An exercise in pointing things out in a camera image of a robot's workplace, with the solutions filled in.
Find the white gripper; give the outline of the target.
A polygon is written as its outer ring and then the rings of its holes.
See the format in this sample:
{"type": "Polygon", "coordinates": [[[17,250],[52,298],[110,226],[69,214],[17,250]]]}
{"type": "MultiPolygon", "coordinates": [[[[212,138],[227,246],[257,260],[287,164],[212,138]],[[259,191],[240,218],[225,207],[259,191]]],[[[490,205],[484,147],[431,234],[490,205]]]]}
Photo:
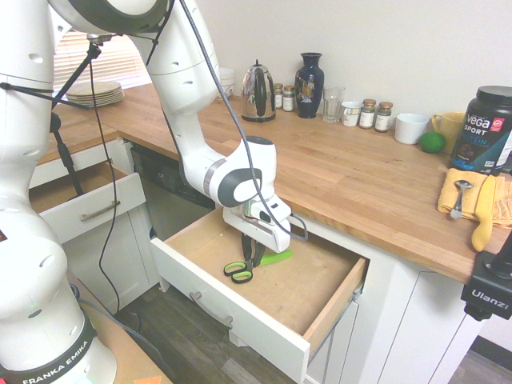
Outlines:
{"type": "Polygon", "coordinates": [[[252,257],[253,266],[260,265],[266,247],[280,253],[290,245],[290,235],[264,211],[245,216],[235,208],[224,208],[222,216],[227,224],[242,232],[243,256],[245,260],[251,260],[252,257]]]}

